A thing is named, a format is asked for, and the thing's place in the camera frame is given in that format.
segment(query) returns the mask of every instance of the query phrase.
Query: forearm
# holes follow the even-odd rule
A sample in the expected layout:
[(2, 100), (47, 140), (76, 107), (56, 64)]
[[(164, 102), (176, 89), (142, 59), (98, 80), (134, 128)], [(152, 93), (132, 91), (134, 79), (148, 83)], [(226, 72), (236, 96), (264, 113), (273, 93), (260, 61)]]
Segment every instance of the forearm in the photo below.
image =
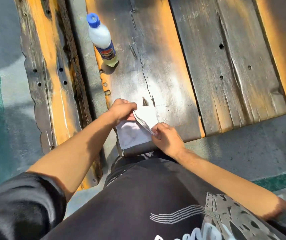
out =
[(179, 153), (175, 160), (264, 220), (275, 217), (286, 209), (286, 201), (272, 192), (202, 159), (189, 150)]
[(39, 159), (28, 172), (45, 174), (61, 184), (67, 201), (81, 184), (114, 126), (109, 112)]

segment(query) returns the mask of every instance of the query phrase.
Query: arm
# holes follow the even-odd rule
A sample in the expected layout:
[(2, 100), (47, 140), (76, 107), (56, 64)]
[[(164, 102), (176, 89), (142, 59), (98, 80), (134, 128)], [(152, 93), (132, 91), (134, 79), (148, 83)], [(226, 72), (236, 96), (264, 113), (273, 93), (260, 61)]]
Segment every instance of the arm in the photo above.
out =
[(258, 217), (268, 220), (286, 209), (286, 201), (187, 150), (176, 130), (165, 123), (152, 129), (152, 140), (165, 154), (197, 176), (223, 191)]
[(81, 184), (112, 128), (123, 119), (133, 120), (136, 103), (117, 99), (111, 108), (82, 131), (39, 159), (27, 172), (50, 176), (62, 187), (67, 201)]

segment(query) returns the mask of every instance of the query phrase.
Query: person's left hand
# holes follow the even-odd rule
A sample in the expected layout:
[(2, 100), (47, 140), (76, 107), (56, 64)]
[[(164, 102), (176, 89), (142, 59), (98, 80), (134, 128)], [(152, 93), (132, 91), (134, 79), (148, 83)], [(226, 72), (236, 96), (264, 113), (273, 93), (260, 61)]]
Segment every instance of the person's left hand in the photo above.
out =
[(113, 113), (115, 125), (118, 125), (122, 120), (134, 121), (133, 110), (137, 110), (136, 103), (130, 103), (127, 100), (118, 98), (110, 107), (109, 112)]

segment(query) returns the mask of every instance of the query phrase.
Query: blue bottle cap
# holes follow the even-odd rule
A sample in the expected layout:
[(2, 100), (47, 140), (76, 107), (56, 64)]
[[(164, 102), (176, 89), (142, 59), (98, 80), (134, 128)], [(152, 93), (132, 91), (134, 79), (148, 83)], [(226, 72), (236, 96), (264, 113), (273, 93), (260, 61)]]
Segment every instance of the blue bottle cap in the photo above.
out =
[(86, 19), (91, 28), (97, 28), (101, 24), (101, 21), (98, 18), (98, 15), (95, 13), (88, 14)]

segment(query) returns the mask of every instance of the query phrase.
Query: person's right arm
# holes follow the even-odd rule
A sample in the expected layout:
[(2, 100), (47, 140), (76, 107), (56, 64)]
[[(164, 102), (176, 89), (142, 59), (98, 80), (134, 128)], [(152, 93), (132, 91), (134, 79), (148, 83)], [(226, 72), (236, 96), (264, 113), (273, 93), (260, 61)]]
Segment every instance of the person's right arm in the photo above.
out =
[(258, 217), (268, 220), (286, 209), (286, 201), (269, 190), (222, 169), (186, 149), (175, 128), (165, 123), (158, 123), (152, 131), (156, 133), (156, 136), (152, 136), (152, 141), (166, 155), (229, 195)]

